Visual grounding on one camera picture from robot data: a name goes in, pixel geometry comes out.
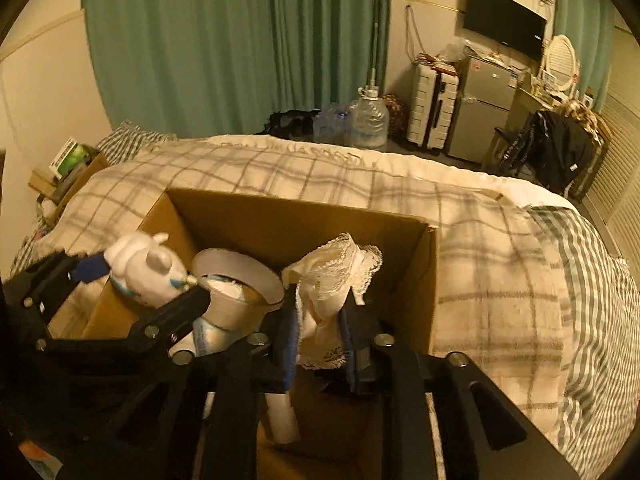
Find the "green checked bed sheet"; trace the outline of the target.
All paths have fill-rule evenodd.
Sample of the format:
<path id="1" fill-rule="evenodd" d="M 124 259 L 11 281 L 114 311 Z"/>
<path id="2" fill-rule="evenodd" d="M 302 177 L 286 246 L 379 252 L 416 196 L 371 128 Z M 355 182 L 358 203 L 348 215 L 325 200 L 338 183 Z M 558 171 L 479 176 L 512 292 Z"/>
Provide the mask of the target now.
<path id="1" fill-rule="evenodd" d="M 180 140 L 124 122 L 106 169 L 12 264 L 96 252 L 140 226 L 166 188 L 411 214 L 439 230 L 435 350 L 470 357 L 585 479 L 629 437 L 639 403 L 639 292 L 625 260 L 565 198 L 414 156 L 272 136 Z"/>

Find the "blue white tube pack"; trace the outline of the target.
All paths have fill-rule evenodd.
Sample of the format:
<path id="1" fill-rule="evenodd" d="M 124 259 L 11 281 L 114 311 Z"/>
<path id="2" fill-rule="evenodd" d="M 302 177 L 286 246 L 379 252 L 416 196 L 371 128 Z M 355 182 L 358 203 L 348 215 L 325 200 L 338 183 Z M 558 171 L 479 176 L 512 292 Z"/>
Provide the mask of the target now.
<path id="1" fill-rule="evenodd" d="M 224 330 L 209 323 L 205 318 L 197 318 L 193 322 L 193 339 L 197 356 L 210 356 L 223 352 L 241 337 L 242 333 L 239 330 Z"/>

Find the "small cluttered cardboard box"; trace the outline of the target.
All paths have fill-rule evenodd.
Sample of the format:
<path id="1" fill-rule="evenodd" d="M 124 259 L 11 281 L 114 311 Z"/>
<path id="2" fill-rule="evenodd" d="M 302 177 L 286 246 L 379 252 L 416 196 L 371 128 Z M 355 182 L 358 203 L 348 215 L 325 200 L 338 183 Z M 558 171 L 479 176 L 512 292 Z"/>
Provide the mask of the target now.
<path id="1" fill-rule="evenodd" d="M 107 167 L 102 152 L 68 138 L 46 170 L 32 170 L 28 187 L 38 195 L 37 210 L 44 224 L 53 228 L 70 200 L 94 174 Z"/>

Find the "white lace cloth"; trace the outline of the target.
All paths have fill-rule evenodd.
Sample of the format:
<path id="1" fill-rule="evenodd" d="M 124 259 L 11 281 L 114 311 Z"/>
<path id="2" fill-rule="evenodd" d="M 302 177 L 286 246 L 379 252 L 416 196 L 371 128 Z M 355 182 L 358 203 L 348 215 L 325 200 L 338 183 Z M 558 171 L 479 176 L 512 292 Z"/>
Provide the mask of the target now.
<path id="1" fill-rule="evenodd" d="M 358 245 L 348 233 L 308 252 L 281 273 L 286 288 L 295 289 L 300 335 L 297 364 L 306 370 L 336 370 L 346 363 L 338 315 L 348 296 L 363 296 L 383 264 L 373 245 Z"/>

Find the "white hard suitcase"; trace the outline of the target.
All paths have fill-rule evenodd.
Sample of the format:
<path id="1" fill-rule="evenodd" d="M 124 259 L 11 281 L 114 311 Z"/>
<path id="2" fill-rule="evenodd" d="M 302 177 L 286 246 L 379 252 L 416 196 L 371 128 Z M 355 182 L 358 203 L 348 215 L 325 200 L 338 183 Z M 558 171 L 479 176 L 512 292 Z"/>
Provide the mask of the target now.
<path id="1" fill-rule="evenodd" d="M 443 62 L 414 69 L 407 140 L 418 148 L 445 147 L 458 91 L 454 66 Z"/>

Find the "white blue plush toy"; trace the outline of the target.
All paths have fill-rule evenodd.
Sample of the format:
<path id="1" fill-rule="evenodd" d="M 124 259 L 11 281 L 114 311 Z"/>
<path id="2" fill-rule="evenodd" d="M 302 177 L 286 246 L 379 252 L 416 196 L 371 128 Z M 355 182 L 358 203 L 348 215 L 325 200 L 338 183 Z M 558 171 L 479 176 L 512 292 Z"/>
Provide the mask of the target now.
<path id="1" fill-rule="evenodd" d="M 105 249 L 114 287 L 149 308 L 160 308 L 198 284 L 180 257 L 165 246 L 169 235 L 137 231 Z"/>

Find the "black wall television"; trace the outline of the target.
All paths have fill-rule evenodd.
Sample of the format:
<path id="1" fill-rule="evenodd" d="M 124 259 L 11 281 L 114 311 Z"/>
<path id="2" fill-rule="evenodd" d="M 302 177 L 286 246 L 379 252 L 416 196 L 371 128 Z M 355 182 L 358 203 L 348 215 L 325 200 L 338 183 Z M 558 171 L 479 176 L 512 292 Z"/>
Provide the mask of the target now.
<path id="1" fill-rule="evenodd" d="M 540 61 L 547 20 L 514 0 L 465 0 L 463 27 Z"/>

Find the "silver mini fridge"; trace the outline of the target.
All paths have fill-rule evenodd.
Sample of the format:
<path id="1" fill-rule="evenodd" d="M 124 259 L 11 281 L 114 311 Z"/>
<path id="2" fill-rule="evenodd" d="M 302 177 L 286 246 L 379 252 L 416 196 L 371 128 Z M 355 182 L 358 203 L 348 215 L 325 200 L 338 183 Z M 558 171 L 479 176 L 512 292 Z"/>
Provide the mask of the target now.
<path id="1" fill-rule="evenodd" d="M 518 74 L 510 68 L 469 55 L 461 64 L 454 114 L 446 140 L 447 154 L 481 164 L 495 128 L 506 124 Z"/>

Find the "black jacket on chair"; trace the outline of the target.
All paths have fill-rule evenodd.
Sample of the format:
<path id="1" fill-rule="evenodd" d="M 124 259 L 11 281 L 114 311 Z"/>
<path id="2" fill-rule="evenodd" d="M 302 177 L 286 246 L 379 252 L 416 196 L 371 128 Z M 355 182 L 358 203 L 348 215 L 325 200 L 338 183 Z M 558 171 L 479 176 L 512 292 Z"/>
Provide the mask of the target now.
<path id="1" fill-rule="evenodd" d="M 593 160 L 592 135 L 575 119 L 537 110 L 516 131 L 506 130 L 506 148 L 497 160 L 498 176 L 517 176 L 529 166 L 547 190 L 565 194 Z"/>

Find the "black bag on floor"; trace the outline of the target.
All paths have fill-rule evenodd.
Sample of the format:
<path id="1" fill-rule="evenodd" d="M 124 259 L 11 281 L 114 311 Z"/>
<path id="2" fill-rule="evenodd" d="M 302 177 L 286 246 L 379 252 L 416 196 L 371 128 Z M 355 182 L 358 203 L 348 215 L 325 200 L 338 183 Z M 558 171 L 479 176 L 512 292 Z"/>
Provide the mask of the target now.
<path id="1" fill-rule="evenodd" d="M 262 134 L 278 139 L 310 142 L 314 135 L 314 118 L 320 110 L 288 110 L 269 116 Z"/>

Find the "large green curtain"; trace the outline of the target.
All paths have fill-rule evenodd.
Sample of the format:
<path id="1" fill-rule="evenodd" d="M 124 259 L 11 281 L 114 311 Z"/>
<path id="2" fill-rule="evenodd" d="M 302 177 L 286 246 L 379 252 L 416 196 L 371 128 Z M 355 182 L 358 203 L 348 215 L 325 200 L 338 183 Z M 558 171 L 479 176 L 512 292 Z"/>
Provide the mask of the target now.
<path id="1" fill-rule="evenodd" d="M 112 125 L 201 138 L 346 104 L 382 76 L 388 0 L 81 0 Z"/>

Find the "light green side curtain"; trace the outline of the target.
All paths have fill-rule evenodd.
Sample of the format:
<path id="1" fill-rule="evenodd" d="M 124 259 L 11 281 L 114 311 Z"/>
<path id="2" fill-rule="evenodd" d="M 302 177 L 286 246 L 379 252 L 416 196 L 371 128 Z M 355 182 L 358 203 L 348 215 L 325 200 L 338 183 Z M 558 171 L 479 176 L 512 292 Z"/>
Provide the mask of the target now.
<path id="1" fill-rule="evenodd" d="M 608 91 L 614 28 L 611 0 L 554 0 L 553 33 L 570 38 L 580 62 L 578 92 L 593 91 L 596 112 Z"/>

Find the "white oval vanity mirror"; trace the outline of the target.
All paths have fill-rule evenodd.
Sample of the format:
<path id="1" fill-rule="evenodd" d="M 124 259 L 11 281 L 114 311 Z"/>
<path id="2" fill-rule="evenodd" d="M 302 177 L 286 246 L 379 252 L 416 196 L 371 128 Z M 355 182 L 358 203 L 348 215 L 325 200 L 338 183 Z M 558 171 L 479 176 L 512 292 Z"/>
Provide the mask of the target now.
<path id="1" fill-rule="evenodd" d="M 556 35 L 549 42 L 540 68 L 545 84 L 552 84 L 559 92 L 570 92 L 579 77 L 579 60 L 570 38 Z"/>

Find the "white plastic tube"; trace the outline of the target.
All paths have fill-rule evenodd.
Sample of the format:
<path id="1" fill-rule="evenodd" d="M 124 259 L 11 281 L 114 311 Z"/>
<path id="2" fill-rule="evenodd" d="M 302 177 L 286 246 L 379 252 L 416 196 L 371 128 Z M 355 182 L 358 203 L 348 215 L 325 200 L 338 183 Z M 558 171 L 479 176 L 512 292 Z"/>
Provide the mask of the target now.
<path id="1" fill-rule="evenodd" d="M 272 440 L 284 445 L 298 441 L 297 418 L 290 394 L 288 392 L 266 393 L 265 400 Z"/>

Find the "white tape roll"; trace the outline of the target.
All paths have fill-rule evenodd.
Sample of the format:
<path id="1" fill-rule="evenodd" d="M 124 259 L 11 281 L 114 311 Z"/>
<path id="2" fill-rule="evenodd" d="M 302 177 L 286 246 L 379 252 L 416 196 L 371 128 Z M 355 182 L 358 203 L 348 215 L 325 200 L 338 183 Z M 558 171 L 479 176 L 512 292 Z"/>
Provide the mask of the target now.
<path id="1" fill-rule="evenodd" d="M 227 332 L 256 332 L 264 316 L 277 310 L 284 298 L 277 274 L 239 252 L 202 250 L 193 258 L 192 271 L 210 291 L 203 318 Z"/>

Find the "open brown cardboard box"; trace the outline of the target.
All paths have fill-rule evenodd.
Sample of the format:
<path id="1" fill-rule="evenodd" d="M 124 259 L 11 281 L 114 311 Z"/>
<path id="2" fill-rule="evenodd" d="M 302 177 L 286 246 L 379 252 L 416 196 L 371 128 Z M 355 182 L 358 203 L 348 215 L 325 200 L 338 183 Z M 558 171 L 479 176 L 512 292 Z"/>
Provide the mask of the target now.
<path id="1" fill-rule="evenodd" d="M 142 230 L 165 232 L 180 258 L 192 262 L 202 249 L 221 248 L 250 256 L 280 271 L 342 233 L 380 248 L 363 307 L 381 330 L 408 349 L 428 346 L 435 305 L 437 237 L 424 221 L 382 212 L 239 194 L 172 188 L 155 203 Z M 338 375 L 347 394 L 329 398 L 299 374 L 290 390 L 303 415 L 303 442 L 313 477 L 382 476 L 383 402 L 378 394 L 353 394 L 346 368 Z M 273 461 L 256 448 L 257 477 L 273 478 Z"/>

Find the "large clear water jug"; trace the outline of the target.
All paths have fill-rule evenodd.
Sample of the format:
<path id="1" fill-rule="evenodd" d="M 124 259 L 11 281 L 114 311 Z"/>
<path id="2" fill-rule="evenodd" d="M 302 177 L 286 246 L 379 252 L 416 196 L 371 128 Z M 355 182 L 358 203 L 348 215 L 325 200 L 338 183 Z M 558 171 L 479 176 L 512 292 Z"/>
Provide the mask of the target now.
<path id="1" fill-rule="evenodd" d="M 348 107 L 346 142 L 354 148 L 384 152 L 390 112 L 378 93 L 378 86 L 365 86 L 358 91 L 358 99 Z"/>

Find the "white louvered wardrobe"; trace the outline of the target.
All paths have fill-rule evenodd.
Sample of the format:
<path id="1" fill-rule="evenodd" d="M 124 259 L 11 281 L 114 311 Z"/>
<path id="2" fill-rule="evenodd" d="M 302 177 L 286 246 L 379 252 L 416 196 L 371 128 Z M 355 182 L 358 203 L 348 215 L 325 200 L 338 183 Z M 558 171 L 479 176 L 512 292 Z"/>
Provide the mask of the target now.
<path id="1" fill-rule="evenodd" d="M 610 144 L 586 196 L 590 216 L 629 262 L 639 262 L 639 44 L 614 29 L 608 93 L 601 110 Z"/>

